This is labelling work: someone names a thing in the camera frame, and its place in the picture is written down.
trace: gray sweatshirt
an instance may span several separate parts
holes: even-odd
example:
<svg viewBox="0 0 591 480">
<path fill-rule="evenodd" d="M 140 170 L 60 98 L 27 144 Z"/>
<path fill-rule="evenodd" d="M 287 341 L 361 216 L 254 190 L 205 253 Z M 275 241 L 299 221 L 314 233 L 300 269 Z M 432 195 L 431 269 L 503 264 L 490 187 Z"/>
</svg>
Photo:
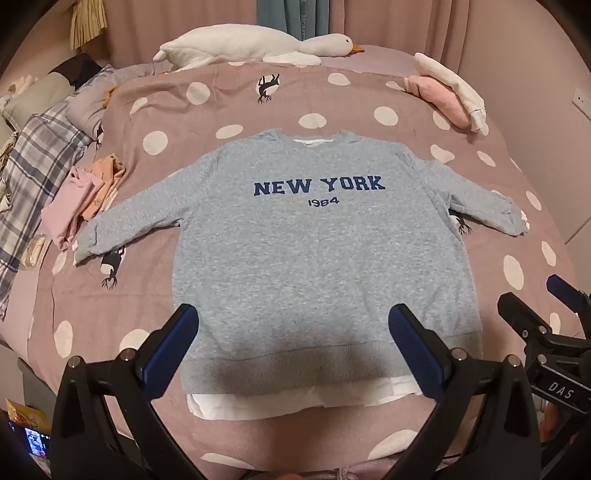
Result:
<svg viewBox="0 0 591 480">
<path fill-rule="evenodd" d="M 173 294 L 200 318 L 181 365 L 186 393 L 397 377 L 410 373 L 387 326 L 400 302 L 448 346 L 480 353 L 474 283 L 448 208 L 527 231 L 510 198 L 402 144 L 270 130 L 101 213 L 79 234 L 76 262 L 180 226 Z"/>
</svg>

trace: wall outlet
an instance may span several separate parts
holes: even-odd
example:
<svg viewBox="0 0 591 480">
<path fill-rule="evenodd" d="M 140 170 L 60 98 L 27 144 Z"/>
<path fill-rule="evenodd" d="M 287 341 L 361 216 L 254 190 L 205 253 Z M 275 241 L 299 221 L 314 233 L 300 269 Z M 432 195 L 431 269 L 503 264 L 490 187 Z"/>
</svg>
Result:
<svg viewBox="0 0 591 480">
<path fill-rule="evenodd" d="M 591 100 L 580 88 L 574 89 L 573 103 L 591 120 Z"/>
</svg>

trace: gray pillow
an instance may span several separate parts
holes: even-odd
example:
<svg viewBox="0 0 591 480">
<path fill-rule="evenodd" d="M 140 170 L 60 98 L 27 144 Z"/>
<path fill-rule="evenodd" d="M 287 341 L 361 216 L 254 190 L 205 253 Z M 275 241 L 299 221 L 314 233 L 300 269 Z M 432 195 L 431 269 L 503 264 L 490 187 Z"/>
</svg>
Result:
<svg viewBox="0 0 591 480">
<path fill-rule="evenodd" d="M 109 90 L 126 82 L 141 77 L 169 72 L 172 65 L 168 62 L 144 63 L 115 70 L 111 75 L 97 79 L 93 85 L 81 89 L 68 105 L 67 119 L 93 140 L 97 140 L 97 125 L 105 114 L 104 100 Z"/>
<path fill-rule="evenodd" d="M 17 131 L 34 113 L 43 113 L 74 92 L 74 87 L 61 73 L 52 72 L 8 102 L 2 114 Z"/>
</svg>

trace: teal curtain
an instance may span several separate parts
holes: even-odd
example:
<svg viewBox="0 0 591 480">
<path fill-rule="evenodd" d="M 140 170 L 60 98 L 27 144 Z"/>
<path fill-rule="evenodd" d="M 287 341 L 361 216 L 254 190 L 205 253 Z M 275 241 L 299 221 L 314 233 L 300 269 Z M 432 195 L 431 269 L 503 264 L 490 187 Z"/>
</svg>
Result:
<svg viewBox="0 0 591 480">
<path fill-rule="evenodd" d="M 329 32 L 329 4 L 330 0 L 257 0 L 256 20 L 307 40 Z"/>
</svg>

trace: sweatshirt sleeve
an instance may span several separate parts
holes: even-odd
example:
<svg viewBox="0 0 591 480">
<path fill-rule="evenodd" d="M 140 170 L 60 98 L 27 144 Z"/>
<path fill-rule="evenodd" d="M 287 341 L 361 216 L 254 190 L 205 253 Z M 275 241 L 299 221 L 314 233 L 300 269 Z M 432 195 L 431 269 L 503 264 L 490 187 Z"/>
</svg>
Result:
<svg viewBox="0 0 591 480">
<path fill-rule="evenodd" d="M 517 236 L 527 232 L 521 209 L 510 197 L 490 192 L 443 163 L 421 160 L 408 147 L 400 146 L 402 149 L 396 155 L 418 173 L 424 184 L 443 197 L 448 208 L 465 213 L 508 235 Z"/>
<path fill-rule="evenodd" d="M 97 215 L 76 238 L 74 263 L 121 247 L 154 228 L 181 224 L 205 198 L 216 168 L 215 153 L 205 155 L 190 167 Z"/>
</svg>

